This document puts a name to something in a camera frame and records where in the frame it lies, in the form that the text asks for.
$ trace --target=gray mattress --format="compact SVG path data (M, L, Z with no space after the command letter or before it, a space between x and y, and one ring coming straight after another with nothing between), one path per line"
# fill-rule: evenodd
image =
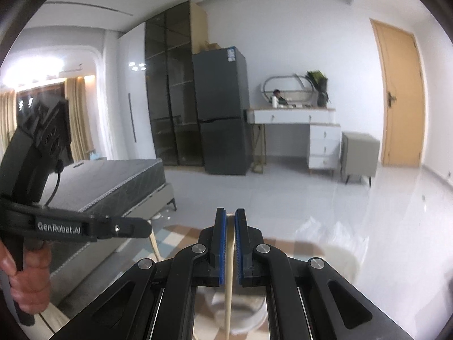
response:
M41 203L54 190L57 176L49 176ZM67 166L51 207L124 216L165 185L162 160L83 161ZM52 245L50 272L55 272L85 243Z

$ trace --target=tiled floor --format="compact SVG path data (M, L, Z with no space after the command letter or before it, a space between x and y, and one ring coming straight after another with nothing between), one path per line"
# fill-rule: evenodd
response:
M425 169L379 168L369 188L367 180L309 175L302 165L270 163L264 175L245 177L168 169L178 210L164 211L155 231L205 228L217 207L244 208L263 236L318 245L416 340L435 338L453 312L453 190ZM143 244L122 254L135 256Z

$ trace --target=finger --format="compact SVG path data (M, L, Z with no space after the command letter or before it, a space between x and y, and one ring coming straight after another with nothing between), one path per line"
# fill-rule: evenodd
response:
M16 263L10 252L6 249L0 241L0 269L3 270L8 276L16 274Z
M48 268L27 268L19 271L15 276L10 277L10 284L21 292L40 292L50 281Z
M25 264L27 267L47 268L50 265L52 253L47 243L38 251L25 251Z
M47 304L38 304L38 305L19 305L20 309L25 313L31 315L37 315L38 313L42 313L46 310L49 303Z
M19 305L41 305L50 302L50 285L36 293L24 293L16 289L11 289L11 295Z

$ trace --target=beige curtain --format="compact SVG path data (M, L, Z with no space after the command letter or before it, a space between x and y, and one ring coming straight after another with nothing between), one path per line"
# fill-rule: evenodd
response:
M64 86L66 99L69 101L69 125L71 127L71 152L74 161L89 160L93 151L90 125L88 122L85 79L67 78Z
M15 90L0 91L0 159L10 144L17 127L16 119L16 92Z

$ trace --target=desk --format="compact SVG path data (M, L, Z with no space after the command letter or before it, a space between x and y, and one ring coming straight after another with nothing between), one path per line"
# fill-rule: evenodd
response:
M267 163L266 125L309 124L310 141L307 155L309 169L335 169L340 152L341 128L335 123L335 109L330 108L272 108L262 107L247 111L247 122L252 124L252 171L263 173ZM258 158L255 155L260 145Z

